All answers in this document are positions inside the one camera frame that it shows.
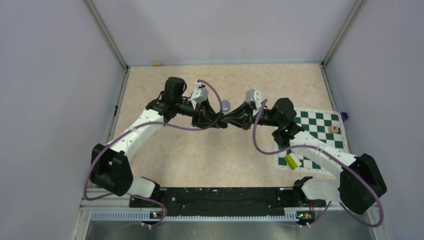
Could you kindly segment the purple grey earbud charging case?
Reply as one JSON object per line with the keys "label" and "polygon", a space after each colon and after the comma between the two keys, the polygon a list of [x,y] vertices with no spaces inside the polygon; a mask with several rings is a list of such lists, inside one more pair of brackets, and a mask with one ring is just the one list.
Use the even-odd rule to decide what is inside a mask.
{"label": "purple grey earbud charging case", "polygon": [[229,111],[230,111],[230,109],[231,109],[231,104],[230,104],[230,102],[229,102],[228,100],[223,100],[221,103],[222,103],[222,111],[223,111],[224,113],[229,112]]}

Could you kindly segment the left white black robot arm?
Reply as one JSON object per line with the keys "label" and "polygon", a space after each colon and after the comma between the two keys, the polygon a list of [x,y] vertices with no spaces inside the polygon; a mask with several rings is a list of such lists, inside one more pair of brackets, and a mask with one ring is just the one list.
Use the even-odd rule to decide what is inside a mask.
{"label": "left white black robot arm", "polygon": [[107,190],[106,196],[123,195],[138,196],[149,207],[160,202],[160,193],[156,190],[158,184],[142,176],[134,176],[131,160],[144,143],[163,127],[171,127],[184,131],[198,132],[209,128],[218,128],[218,122],[223,118],[223,108],[212,113],[212,118],[206,123],[194,124],[193,127],[183,127],[171,124],[176,115],[189,116],[195,119],[200,116],[201,109],[209,100],[209,90],[212,90],[218,103],[222,100],[215,88],[205,80],[196,80],[197,87],[190,96],[185,96],[187,83],[180,77],[169,77],[159,96],[151,100],[140,116],[127,127],[118,137],[107,144],[97,144],[91,153],[91,164],[84,181],[83,197],[87,195],[88,184]]}

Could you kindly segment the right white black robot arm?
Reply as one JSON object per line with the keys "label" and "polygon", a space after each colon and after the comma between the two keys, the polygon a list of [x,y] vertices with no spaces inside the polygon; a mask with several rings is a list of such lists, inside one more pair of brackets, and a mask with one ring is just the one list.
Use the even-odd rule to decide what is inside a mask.
{"label": "right white black robot arm", "polygon": [[[380,198],[387,186],[375,159],[369,154],[354,155],[329,145],[313,136],[295,122],[297,115],[289,98],[280,98],[266,108],[266,100],[247,100],[238,109],[225,114],[222,121],[242,129],[253,129],[254,147],[263,155],[277,155],[291,151],[324,168],[334,180],[303,178],[293,192],[293,200],[299,206],[307,206],[312,200],[337,202],[349,213],[362,215],[373,205],[381,216],[384,207]],[[265,151],[257,142],[258,126],[274,127],[274,142],[282,149]]]}

